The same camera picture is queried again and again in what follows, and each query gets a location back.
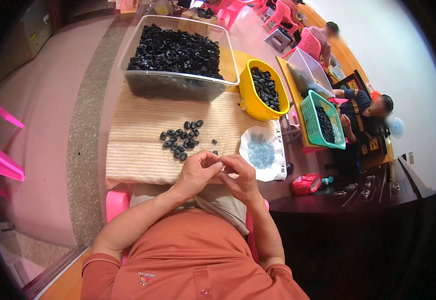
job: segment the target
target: yellow plastic basket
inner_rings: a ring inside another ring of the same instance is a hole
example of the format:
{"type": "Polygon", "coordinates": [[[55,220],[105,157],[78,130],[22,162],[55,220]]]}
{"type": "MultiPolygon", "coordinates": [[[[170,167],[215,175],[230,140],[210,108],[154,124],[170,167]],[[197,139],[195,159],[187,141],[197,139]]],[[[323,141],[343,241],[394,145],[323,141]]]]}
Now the yellow plastic basket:
{"type": "Polygon", "coordinates": [[[250,59],[246,63],[246,68],[240,75],[240,95],[242,101],[240,108],[246,111],[250,116],[260,121],[278,120],[281,116],[290,110],[290,102],[285,92],[285,87],[278,73],[268,64],[257,59],[250,59]],[[275,91],[278,92],[278,102],[280,103],[281,111],[275,111],[269,108],[255,90],[253,78],[251,76],[251,68],[258,67],[263,72],[270,72],[270,78],[275,81],[275,91]]]}

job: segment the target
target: man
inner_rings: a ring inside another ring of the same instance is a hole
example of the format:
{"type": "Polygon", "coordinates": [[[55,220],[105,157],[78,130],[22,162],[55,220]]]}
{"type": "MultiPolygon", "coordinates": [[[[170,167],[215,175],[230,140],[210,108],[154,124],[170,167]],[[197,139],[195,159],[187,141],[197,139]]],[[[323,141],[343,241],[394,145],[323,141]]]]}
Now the man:
{"type": "Polygon", "coordinates": [[[356,144],[363,144],[378,135],[377,121],[393,111],[393,100],[382,94],[373,102],[362,90],[333,90],[336,98],[349,99],[336,105],[343,133],[348,139],[345,150],[333,149],[335,163],[342,175],[360,172],[356,144]]]}
{"type": "Polygon", "coordinates": [[[220,158],[203,150],[189,156],[170,189],[101,230],[83,262],[81,298],[308,299],[285,265],[280,234],[255,178],[255,169],[238,154],[220,158]],[[251,213],[259,264],[224,219],[195,208],[172,211],[213,178],[251,213]],[[129,247],[121,266],[121,253],[129,247]]]}
{"type": "Polygon", "coordinates": [[[308,28],[314,37],[321,44],[321,57],[323,57],[323,65],[328,67],[330,65],[331,45],[328,42],[329,38],[337,37],[339,33],[338,25],[334,22],[327,22],[325,27],[318,28],[315,25],[308,28]]]}
{"type": "MultiPolygon", "coordinates": [[[[280,1],[283,2],[286,6],[288,6],[290,8],[290,11],[292,14],[291,18],[292,18],[293,22],[298,23],[298,22],[302,21],[302,18],[298,17],[297,5],[298,4],[304,5],[305,3],[303,3],[303,0],[280,0],[280,1]]],[[[276,10],[276,4],[273,3],[271,0],[268,0],[267,6],[276,10]]],[[[286,29],[291,29],[293,27],[290,23],[287,23],[287,22],[281,22],[280,25],[285,27],[286,29]]],[[[298,43],[302,39],[300,36],[299,30],[297,30],[293,33],[293,37],[294,37],[296,43],[298,43]]]]}

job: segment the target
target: hand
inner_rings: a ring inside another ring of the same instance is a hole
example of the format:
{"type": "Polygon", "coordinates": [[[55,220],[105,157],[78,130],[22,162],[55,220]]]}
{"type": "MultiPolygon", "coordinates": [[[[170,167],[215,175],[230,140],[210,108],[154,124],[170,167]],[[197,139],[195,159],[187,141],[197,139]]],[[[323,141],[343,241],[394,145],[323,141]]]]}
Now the hand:
{"type": "Polygon", "coordinates": [[[340,122],[342,127],[350,126],[350,119],[345,114],[340,116],[340,122]]]}
{"type": "Polygon", "coordinates": [[[211,177],[223,169],[218,155],[202,150],[188,156],[172,189],[186,201],[201,192],[211,177]]]}
{"type": "Polygon", "coordinates": [[[225,170],[218,174],[218,178],[230,189],[233,197],[243,202],[247,207],[263,203],[263,197],[257,186],[255,168],[239,154],[224,156],[220,160],[225,165],[225,170]],[[233,179],[228,176],[231,173],[239,174],[239,177],[233,179]]]}

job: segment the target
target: clear plastic storage box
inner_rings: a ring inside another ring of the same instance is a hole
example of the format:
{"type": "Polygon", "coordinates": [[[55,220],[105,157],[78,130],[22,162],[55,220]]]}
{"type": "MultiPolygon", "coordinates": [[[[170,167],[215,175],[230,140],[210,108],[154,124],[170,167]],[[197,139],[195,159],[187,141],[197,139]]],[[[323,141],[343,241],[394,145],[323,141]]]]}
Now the clear plastic storage box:
{"type": "Polygon", "coordinates": [[[240,83],[232,45],[225,28],[201,21],[168,16],[147,15],[141,19],[121,57],[119,69],[125,75],[131,92],[135,96],[144,98],[211,101],[228,87],[234,87],[240,83]],[[140,45],[143,27],[152,24],[156,24],[161,29],[181,30],[191,34],[199,33],[214,42],[218,41],[219,68],[224,80],[176,72],[126,70],[130,58],[134,57],[136,48],[140,45]]]}
{"type": "Polygon", "coordinates": [[[287,61],[288,68],[295,81],[296,88],[303,98],[312,90],[325,99],[335,97],[333,89],[328,81],[325,71],[319,62],[306,54],[300,48],[296,48],[287,61]]]}

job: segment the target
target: gray plastic stool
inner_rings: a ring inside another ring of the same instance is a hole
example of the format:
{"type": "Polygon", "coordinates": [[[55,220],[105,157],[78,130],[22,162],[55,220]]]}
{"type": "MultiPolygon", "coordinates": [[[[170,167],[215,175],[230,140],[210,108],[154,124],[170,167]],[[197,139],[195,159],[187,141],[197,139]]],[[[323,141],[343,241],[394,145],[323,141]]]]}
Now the gray plastic stool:
{"type": "Polygon", "coordinates": [[[284,35],[279,28],[275,29],[275,31],[270,33],[270,35],[265,39],[265,42],[267,42],[269,45],[272,45],[275,50],[280,53],[285,50],[286,46],[288,46],[291,41],[292,40],[284,35]]]}

